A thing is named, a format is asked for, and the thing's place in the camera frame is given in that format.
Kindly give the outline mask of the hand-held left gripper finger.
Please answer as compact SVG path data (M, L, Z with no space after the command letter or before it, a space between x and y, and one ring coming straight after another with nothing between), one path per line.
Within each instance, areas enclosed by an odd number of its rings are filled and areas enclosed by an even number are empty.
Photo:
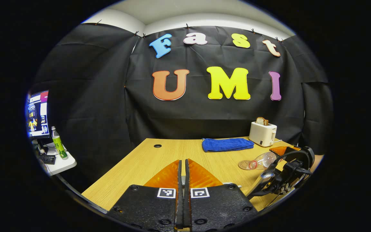
M185 173L184 225L191 232L219 232L258 215L236 184L219 182L191 159Z
M107 215L145 232L174 232L182 209L181 160L164 167L144 185L130 185Z

